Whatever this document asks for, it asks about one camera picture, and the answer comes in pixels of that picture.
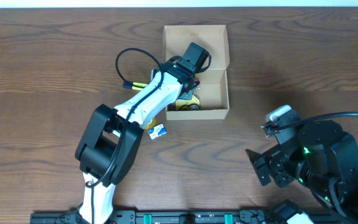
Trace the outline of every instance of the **wood grain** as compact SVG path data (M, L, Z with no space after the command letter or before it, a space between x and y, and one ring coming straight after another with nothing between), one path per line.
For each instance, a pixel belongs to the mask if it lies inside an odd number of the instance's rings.
M358 110L358 8L0 9L0 223L83 201L74 151L93 110L134 92L114 59L126 47L161 58L164 25L226 24L231 110L225 120L165 121L144 136L115 205L141 210L268 207L288 198L316 208L299 184L261 187L245 148L275 144L259 126L290 104L301 117ZM153 62L128 53L131 80ZM358 140L358 119L339 119Z

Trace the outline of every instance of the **yellow object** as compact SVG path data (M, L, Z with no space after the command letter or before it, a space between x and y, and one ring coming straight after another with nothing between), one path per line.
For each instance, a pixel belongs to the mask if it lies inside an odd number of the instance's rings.
M179 111L180 108L182 108L182 110L190 110L190 105L197 105L198 107L200 107L200 98L197 95L193 94L191 100L176 100L175 109L177 111Z
M142 86L142 87L147 86L146 83L138 83L138 82L133 82L133 85ZM132 86L132 89L133 90L143 90L143 88L139 88L139 87L135 87L135 86Z
M155 124L157 123L157 120L155 118L153 118L147 125L144 129L146 130L149 130L149 129L152 129Z

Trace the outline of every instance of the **wire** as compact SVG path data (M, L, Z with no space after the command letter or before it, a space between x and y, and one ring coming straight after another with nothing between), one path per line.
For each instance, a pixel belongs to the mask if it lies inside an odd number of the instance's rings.
M124 80L126 81L126 79L121 75L121 73L119 72L119 69L118 69L118 60L119 60L119 57L127 52L127 51L138 51L138 52L142 52L143 54L146 54L148 55L150 58L152 58L154 60L155 63L157 63L158 65L158 69L161 71L161 79L159 81L159 83L157 84L157 86L152 90L150 91L148 94L146 94L143 98L141 98L136 104L134 104L131 109L129 110L128 112L128 115L124 121L124 125L122 127L122 131L121 131L121 134L122 136L120 136L119 140L118 140L118 144L116 146L116 150L114 150L111 158L110 158L110 164L108 166L108 168L106 169L106 171L104 172L104 174L95 182L95 183L92 183L91 182L87 182L85 183L85 187L87 188L90 188L91 189L91 207L92 207L92 224L94 224L94 208L93 208L93 197L94 197L94 188L100 184L106 177L107 175L115 169L115 161L117 159L117 155L118 155L118 152L121 148L121 145L122 145L122 139L124 139L124 135L125 135L125 132L126 132L126 129L127 129L127 125L129 123L129 118L131 117L132 113L135 111L135 109L145 100L147 99L151 94L153 94L155 91L157 91L162 83L163 83L163 80L164 80L164 72L165 72L165 69L164 69L164 66L150 53L148 53L147 51L145 50L142 50L142 49L138 49L138 48L128 48L128 49L124 49L123 51L121 51L118 55L117 55L117 58L116 58L116 70L117 70L117 74Z
M347 116L352 116L352 117L358 117L358 112L338 112L338 113L329 113L329 114L323 114L323 115L319 115L319 116L315 116L312 118L308 118L308 119L304 119L301 121L297 121L282 127L273 127L270 128L271 131L280 131L280 130L284 130L287 128L293 128L302 124L306 124L306 123L310 123L312 121L317 121L317 120L322 120L322 119L329 119L329 118L340 118L340 117L347 117Z
M94 187L91 188L92 224L94 224L94 203L93 203L93 199L94 199Z
M117 71L117 74L118 74L118 76L119 76L122 80L124 80L125 82L130 82L130 81L126 80L126 79L121 75L121 72L119 71L119 68L118 68L118 60L119 60L120 56L121 56L123 53L125 53L125 52L127 52L127 51L130 51L130 50L134 50L134 51L138 51L138 52L142 52L143 54L146 54L147 56L149 56L150 58L152 58L152 59L154 60L154 62L156 62L157 65L158 65L158 67L159 67L160 62L159 62L152 54L148 53L147 51L142 50L142 49L138 49L138 48L128 48L128 49L125 49L125 50L123 50L122 52L120 52L120 53L117 55L117 57L116 57L116 71ZM144 88L144 86L138 86L138 85L132 85L132 86L137 87L137 88Z

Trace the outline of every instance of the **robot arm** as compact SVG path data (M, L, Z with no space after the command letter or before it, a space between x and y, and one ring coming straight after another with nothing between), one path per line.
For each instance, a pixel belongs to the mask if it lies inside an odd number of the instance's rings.
M270 176L281 188L297 180L343 223L358 223L356 140L334 121L317 121L339 114L358 116L335 113L301 121L295 110L283 106L268 114L262 126L278 144L262 154L246 152L262 185L270 183Z
M75 152L84 172L84 202L79 209L83 223L104 223L112 213L112 197L118 183L132 167L147 123L195 84L195 74L209 57L208 51L191 43L183 57L163 64L153 80L127 102L113 109L99 106L93 113ZM116 144L103 133L119 137Z

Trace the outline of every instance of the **open cardboard box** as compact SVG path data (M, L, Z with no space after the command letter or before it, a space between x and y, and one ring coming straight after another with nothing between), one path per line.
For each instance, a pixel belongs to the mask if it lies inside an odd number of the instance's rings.
M226 75L229 43L226 25L164 26L163 61L175 55L183 55L192 42L206 49L212 56L211 66L207 71L196 74L200 85L194 90L194 94L200 98L201 110L175 111L174 106L168 106L167 120L224 119L229 112Z

